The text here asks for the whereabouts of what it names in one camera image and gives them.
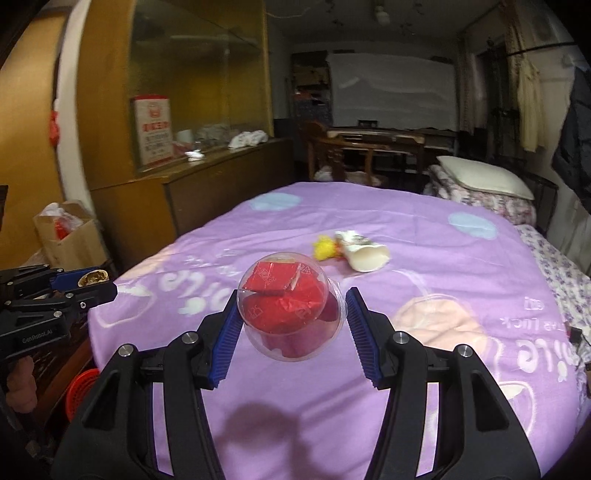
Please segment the person's left hand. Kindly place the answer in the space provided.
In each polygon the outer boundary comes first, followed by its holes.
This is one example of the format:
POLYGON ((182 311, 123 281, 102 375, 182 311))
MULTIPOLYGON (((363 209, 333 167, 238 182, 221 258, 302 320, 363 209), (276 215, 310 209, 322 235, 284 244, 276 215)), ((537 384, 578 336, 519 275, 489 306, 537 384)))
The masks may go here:
POLYGON ((34 361, 30 356, 19 359, 7 378, 6 401, 17 413, 27 414, 37 405, 34 361))

